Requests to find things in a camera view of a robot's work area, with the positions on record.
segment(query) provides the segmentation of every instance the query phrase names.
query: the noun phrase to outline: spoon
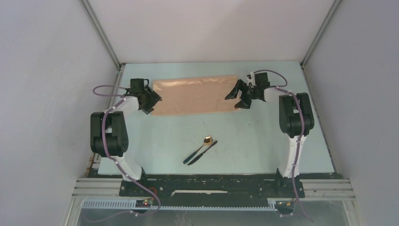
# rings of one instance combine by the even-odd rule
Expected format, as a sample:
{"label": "spoon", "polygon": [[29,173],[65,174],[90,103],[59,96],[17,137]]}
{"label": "spoon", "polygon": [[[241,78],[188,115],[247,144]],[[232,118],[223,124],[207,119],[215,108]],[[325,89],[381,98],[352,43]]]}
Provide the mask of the spoon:
{"label": "spoon", "polygon": [[204,139],[204,144],[203,144],[200,148],[198,148],[197,151],[193,152],[190,156],[188,156],[187,159],[185,159],[185,160],[183,161],[183,164],[188,163],[188,161],[189,161],[190,159],[192,159],[192,158],[197,154],[197,152],[198,152],[199,150],[201,150],[201,148],[202,148],[203,146],[205,146],[205,145],[206,145],[206,146],[211,145],[212,141],[213,141],[212,137],[206,137],[206,138]]}
{"label": "spoon", "polygon": [[197,157],[195,157],[195,159],[193,159],[193,160],[192,160],[190,163],[188,163],[187,165],[189,166],[189,165],[195,163],[198,159],[200,159],[200,158],[207,152],[207,150],[209,150],[209,149],[210,149],[211,147],[213,147],[215,144],[217,144],[217,140],[215,140],[215,141],[211,144],[211,146],[209,146],[207,149],[205,149],[204,152],[202,152],[202,153],[199,154]]}

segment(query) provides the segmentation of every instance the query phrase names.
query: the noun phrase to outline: metal frame edge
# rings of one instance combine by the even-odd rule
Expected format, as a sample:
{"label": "metal frame edge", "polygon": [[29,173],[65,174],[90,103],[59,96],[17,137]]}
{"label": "metal frame edge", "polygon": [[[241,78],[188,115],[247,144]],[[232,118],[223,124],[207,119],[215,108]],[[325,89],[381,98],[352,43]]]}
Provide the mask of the metal frame edge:
{"label": "metal frame edge", "polygon": [[116,53],[113,50],[112,45],[111,45],[110,41],[108,40],[104,29],[102,28],[100,22],[98,21],[98,18],[96,16],[96,14],[94,13],[93,8],[91,7],[89,0],[79,0],[79,1],[82,4],[82,7],[85,10],[85,12],[86,12],[91,24],[93,25],[95,31],[97,32],[97,34],[100,37],[102,43],[104,44],[105,48],[107,49],[110,57],[112,58],[112,61],[114,62],[116,68],[120,69],[120,61],[119,61],[118,57],[116,56]]}
{"label": "metal frame edge", "polygon": [[324,32],[326,31],[328,25],[330,24],[332,18],[334,17],[334,15],[335,15],[338,7],[341,5],[342,1],[343,0],[334,0],[333,4],[331,5],[330,10],[327,12],[326,17],[324,18],[319,30],[316,33],[316,36],[314,37],[311,45],[308,48],[308,51],[306,52],[305,56],[303,57],[303,60],[301,61],[302,68],[304,68],[306,66],[306,64],[308,63],[315,48],[317,47],[317,44],[319,43],[320,39],[323,37]]}

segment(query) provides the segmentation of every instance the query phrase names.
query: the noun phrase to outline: fabric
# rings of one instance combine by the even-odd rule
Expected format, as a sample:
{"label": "fabric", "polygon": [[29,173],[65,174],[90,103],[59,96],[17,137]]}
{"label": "fabric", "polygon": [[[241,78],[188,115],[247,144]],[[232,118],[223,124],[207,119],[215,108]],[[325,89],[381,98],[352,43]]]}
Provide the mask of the fabric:
{"label": "fabric", "polygon": [[188,79],[155,80],[152,88],[162,101],[154,106],[152,115],[188,115],[232,112],[238,109],[236,99],[225,100],[237,82],[236,75]]}

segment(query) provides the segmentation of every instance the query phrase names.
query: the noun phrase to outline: black handle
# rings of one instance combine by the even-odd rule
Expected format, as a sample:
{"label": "black handle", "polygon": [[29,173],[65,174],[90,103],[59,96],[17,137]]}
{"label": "black handle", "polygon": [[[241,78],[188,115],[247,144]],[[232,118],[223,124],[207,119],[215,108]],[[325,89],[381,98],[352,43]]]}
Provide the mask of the black handle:
{"label": "black handle", "polygon": [[199,154],[197,157],[195,157],[195,159],[193,159],[190,163],[188,163],[187,165],[191,165],[194,164],[198,159],[200,159],[202,156],[204,155],[204,153]]}
{"label": "black handle", "polygon": [[195,152],[193,152],[190,156],[188,156],[187,159],[185,159],[185,160],[183,161],[183,164],[188,163],[188,161],[189,161],[190,159],[192,159],[192,158],[197,154],[197,152],[198,152],[199,150],[201,150],[201,148],[202,148],[203,146],[204,146],[204,145],[202,145],[201,147],[199,147]]}
{"label": "black handle", "polygon": [[183,164],[188,163],[188,161],[189,161],[190,159],[192,159],[192,158],[197,154],[197,152],[198,152],[198,151],[195,151],[195,152],[193,152],[190,156],[188,156],[187,159],[185,159],[185,160],[183,161]]}
{"label": "black handle", "polygon": [[205,152],[207,152],[207,150],[209,150],[211,147],[213,147],[215,144],[217,144],[217,140],[215,140],[207,149],[205,149],[205,151],[203,151],[201,154],[199,154],[197,157],[195,157],[195,159],[193,159],[190,163],[188,163],[187,165],[192,165],[194,164],[198,159],[200,159]]}

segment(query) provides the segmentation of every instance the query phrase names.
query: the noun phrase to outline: gray wall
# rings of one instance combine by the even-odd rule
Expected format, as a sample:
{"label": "gray wall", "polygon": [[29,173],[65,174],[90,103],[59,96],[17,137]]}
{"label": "gray wall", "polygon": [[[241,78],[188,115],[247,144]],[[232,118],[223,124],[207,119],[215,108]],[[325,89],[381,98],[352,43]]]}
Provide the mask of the gray wall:
{"label": "gray wall", "polygon": [[78,0],[0,9],[0,225],[61,225],[116,69]]}
{"label": "gray wall", "polygon": [[399,1],[345,0],[306,66],[340,172],[370,225],[398,225]]}

